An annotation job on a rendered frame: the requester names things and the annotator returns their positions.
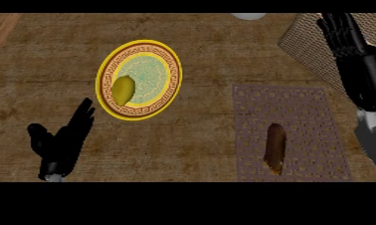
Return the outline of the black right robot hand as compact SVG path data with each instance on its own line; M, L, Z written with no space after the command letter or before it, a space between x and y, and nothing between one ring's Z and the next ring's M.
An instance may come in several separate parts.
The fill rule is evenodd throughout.
M323 13L317 26L333 54L346 96L360 109L376 112L376 46L367 44L349 13Z

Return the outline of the purple-grey patterned placemat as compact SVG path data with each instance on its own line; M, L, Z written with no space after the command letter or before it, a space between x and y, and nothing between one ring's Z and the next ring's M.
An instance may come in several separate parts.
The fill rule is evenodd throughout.
M349 165L321 88L231 86L237 180L245 182L348 182ZM267 130L286 133L282 172L262 158Z

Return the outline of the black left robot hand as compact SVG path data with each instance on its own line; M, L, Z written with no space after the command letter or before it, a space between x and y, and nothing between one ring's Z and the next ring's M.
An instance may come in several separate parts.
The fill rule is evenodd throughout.
M38 123L26 127L31 148L41 157L38 178L60 174L66 177L74 171L82 145L94 123L93 101L84 98L66 125L52 133Z

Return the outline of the yellow-green lemon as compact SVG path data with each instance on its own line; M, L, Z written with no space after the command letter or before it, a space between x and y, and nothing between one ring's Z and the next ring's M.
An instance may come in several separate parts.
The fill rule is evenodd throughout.
M130 76L122 76L115 80L112 85L112 97L116 105L122 107L131 100L136 92L136 81Z

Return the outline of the yellow patterned round plate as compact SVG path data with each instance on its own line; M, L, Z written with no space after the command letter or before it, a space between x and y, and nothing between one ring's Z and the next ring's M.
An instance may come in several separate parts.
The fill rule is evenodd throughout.
M112 96L118 78L136 82L133 98L122 106ZM124 44L106 57L96 76L96 95L103 110L118 119L137 121L158 115L172 103L183 84L183 65L171 47L155 40Z

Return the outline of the pale grey round object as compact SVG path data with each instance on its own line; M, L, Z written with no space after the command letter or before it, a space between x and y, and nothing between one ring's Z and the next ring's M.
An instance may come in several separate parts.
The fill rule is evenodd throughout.
M237 19L246 21L258 20L265 16L265 13L230 13L230 14Z

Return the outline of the beige wicker basket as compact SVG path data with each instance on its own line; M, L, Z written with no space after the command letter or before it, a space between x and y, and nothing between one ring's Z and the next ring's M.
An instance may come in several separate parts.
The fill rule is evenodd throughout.
M366 42L376 47L376 13L352 13ZM346 97L335 59L317 26L318 13L298 13L277 46Z

